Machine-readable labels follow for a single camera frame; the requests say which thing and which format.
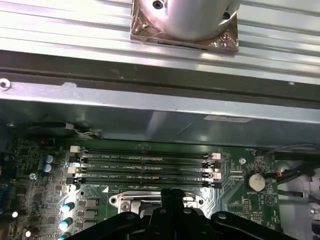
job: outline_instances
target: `blue capacitor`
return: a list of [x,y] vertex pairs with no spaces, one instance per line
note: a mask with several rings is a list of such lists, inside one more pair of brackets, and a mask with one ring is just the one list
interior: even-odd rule
[[63,235],[61,235],[60,237],[58,237],[57,240],[65,240],[65,239],[69,238],[70,236],[71,236],[71,233],[65,232]]
[[67,212],[70,212],[72,209],[74,209],[74,207],[75,207],[75,204],[73,202],[68,202],[61,207],[61,211],[63,213],[67,213]]
[[42,168],[42,170],[45,172],[45,173],[50,173],[52,171],[52,166],[51,164],[45,164]]
[[52,155],[46,155],[44,156],[43,160],[45,163],[51,164],[55,160],[55,158]]
[[72,224],[72,222],[73,220],[71,217],[66,218],[65,220],[60,222],[59,229],[62,231],[66,230]]

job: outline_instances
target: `label sticker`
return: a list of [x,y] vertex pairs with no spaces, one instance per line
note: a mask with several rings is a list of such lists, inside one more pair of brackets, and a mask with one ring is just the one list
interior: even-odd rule
[[244,117],[232,117],[232,116],[213,116],[209,115],[204,118],[204,120],[208,121],[220,121],[220,122],[232,122],[232,123],[247,123],[250,122],[251,118]]

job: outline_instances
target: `metal bracket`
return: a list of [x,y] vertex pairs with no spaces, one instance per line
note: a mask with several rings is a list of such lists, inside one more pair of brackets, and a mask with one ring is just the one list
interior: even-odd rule
[[[138,215],[146,215],[149,210],[158,208],[161,203],[161,193],[159,191],[126,191],[113,195],[109,198],[109,203],[118,208],[118,214],[122,212],[133,212]],[[155,205],[150,209],[140,211],[142,205]],[[200,209],[205,205],[205,200],[191,192],[186,192],[183,198],[185,208]]]

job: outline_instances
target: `mounting screw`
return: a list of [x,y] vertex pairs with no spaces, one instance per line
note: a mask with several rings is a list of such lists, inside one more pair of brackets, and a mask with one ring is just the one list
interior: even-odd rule
[[159,0],[157,0],[157,1],[154,1],[153,3],[152,3],[152,6],[155,8],[155,9],[162,9],[163,7],[164,7],[164,3],[162,2],[162,1],[159,1]]
[[127,211],[129,211],[129,209],[130,209],[130,204],[128,202],[123,202],[121,204],[121,210],[122,211],[127,212]]
[[191,209],[188,209],[188,208],[186,208],[185,210],[183,210],[183,212],[184,212],[185,214],[190,214],[190,213],[192,213]]
[[220,218],[220,219],[227,219],[227,216],[226,216],[225,214],[223,214],[223,213],[219,213],[219,214],[218,214],[218,218]]
[[239,163],[241,165],[245,164],[246,162],[247,162],[247,160],[245,158],[243,158],[243,157],[239,159]]
[[310,213],[313,214],[313,215],[315,215],[315,214],[318,214],[319,212],[318,212],[318,210],[312,208],[312,209],[310,210]]
[[7,123],[6,126],[8,128],[14,128],[16,125],[13,122]]
[[11,82],[6,78],[0,79],[0,91],[5,92],[11,88]]
[[38,178],[37,174],[35,174],[34,172],[30,173],[29,175],[30,180],[37,180],[37,178]]

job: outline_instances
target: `screw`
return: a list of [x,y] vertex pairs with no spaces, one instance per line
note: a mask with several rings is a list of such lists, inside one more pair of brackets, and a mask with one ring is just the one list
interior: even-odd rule
[[37,178],[38,178],[37,174],[35,174],[35,173],[30,173],[30,175],[29,175],[29,179],[30,179],[30,180],[36,180]]
[[185,214],[190,214],[190,213],[192,213],[191,209],[188,209],[188,208],[186,208],[185,210],[183,210],[183,212],[184,212]]
[[247,160],[245,158],[243,158],[243,157],[239,159],[239,163],[241,165],[245,164],[246,162],[247,162]]
[[4,92],[11,88],[11,82],[6,78],[0,79],[0,91]]
[[7,123],[6,126],[8,128],[14,128],[16,125],[13,122]]
[[219,214],[218,214],[218,218],[220,218],[220,219],[226,219],[227,216],[226,216],[225,214],[223,214],[223,213],[219,213]]
[[315,214],[318,214],[319,212],[318,212],[318,210],[313,208],[310,210],[310,213],[315,215]]
[[126,211],[129,210],[129,208],[130,208],[130,204],[129,204],[128,202],[123,202],[123,203],[121,204],[121,210],[122,210],[122,211],[126,212]]

